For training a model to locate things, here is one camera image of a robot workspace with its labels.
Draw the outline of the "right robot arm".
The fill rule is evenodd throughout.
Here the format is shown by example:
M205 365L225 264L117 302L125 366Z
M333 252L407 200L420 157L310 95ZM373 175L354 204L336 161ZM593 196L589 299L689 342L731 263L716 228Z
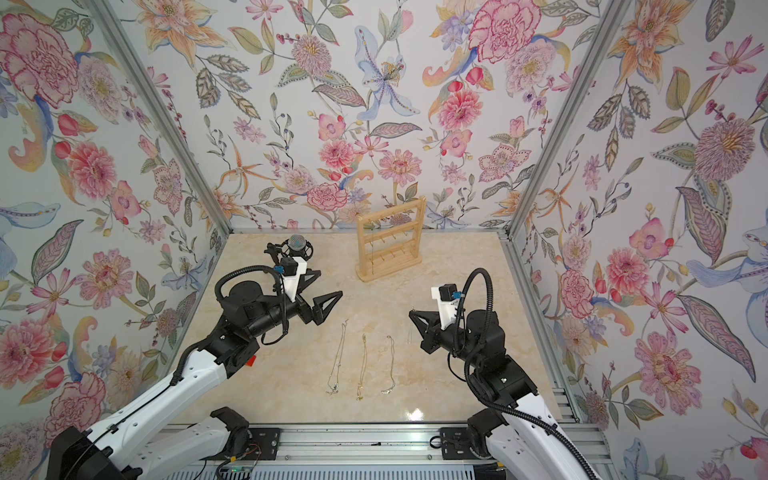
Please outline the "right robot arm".
M432 289L434 311L408 317L422 351L446 352L482 410L468 418L459 448L503 466L510 479L596 479L599 474L563 431L528 373L506 349L491 275L474 269L462 287Z

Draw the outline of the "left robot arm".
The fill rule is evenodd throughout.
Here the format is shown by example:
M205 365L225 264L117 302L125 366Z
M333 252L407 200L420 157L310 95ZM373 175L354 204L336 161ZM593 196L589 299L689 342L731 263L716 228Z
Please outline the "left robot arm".
M49 479L163 479L201 459L232 460L252 452L249 421L230 407L162 440L157 434L205 393L230 380L268 345L266 335L290 330L298 317L321 325L341 300L335 291L306 301L302 293L321 276L288 257L222 276L214 293L222 312L213 330L189 345L173 371L128 405L85 430L69 427L51 444Z

